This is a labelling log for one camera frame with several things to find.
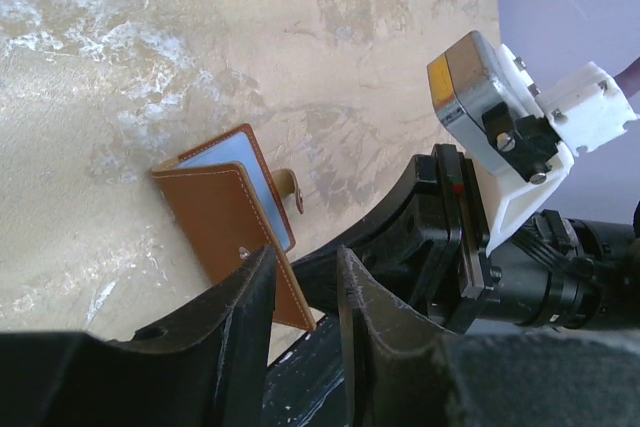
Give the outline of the brown leather card holder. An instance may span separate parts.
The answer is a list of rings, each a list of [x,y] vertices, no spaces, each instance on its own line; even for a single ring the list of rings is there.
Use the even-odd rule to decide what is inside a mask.
[[[276,323],[312,331],[316,322],[287,258],[296,240],[283,205],[304,208],[296,174],[268,167],[248,123],[151,170],[202,269],[212,283],[270,245],[276,255]]]

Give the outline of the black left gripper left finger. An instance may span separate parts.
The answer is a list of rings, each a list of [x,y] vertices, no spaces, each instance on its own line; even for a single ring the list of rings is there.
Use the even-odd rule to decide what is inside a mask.
[[[2,334],[2,425],[259,425],[275,280],[265,246],[129,341]]]

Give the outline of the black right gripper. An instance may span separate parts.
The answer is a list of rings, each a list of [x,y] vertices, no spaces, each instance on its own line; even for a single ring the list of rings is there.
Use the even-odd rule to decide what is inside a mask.
[[[338,311],[338,250],[347,247],[375,280],[419,312],[432,299],[433,320],[456,333],[476,320],[522,328],[638,328],[639,247],[632,226],[544,209],[490,250],[472,162],[452,145],[432,153],[412,156],[368,214],[294,262],[311,307]]]

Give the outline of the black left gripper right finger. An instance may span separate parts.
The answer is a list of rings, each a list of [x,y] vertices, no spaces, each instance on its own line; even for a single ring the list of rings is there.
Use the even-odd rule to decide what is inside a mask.
[[[352,426],[635,426],[639,348],[588,335],[459,336],[337,254]]]

